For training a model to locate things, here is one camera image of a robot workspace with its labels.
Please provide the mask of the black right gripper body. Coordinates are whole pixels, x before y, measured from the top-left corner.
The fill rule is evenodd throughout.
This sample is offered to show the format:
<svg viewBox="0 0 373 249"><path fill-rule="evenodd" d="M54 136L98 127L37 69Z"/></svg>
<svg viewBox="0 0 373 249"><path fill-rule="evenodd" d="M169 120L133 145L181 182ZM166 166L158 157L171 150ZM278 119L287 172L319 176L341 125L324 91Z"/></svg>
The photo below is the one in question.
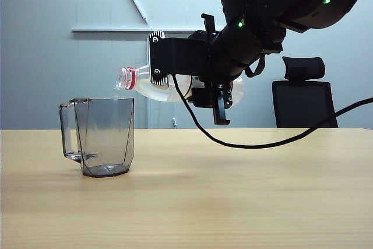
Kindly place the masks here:
<svg viewBox="0 0 373 249"><path fill-rule="evenodd" d="M197 108L211 108L216 125L228 125L230 121L226 118L225 110L231 107L231 82L218 73L216 52L213 49L213 43L219 34L216 31L214 16L203 13L201 18L205 31L196 31L190 38L197 39L197 35L201 36L206 61L203 63L203 73L197 75L199 82L192 84L189 101Z"/></svg>

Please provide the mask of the black striped-pad right gripper finger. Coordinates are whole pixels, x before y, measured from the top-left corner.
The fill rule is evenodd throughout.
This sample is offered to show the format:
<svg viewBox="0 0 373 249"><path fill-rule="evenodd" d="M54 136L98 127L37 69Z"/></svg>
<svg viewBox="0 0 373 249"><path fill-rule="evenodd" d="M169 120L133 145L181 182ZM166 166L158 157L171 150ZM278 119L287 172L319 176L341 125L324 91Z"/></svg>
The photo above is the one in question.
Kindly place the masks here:
<svg viewBox="0 0 373 249"><path fill-rule="evenodd" d="M147 39L147 62L150 82L156 86L167 86L172 74L205 76L206 45L192 38L166 38L156 31Z"/></svg>

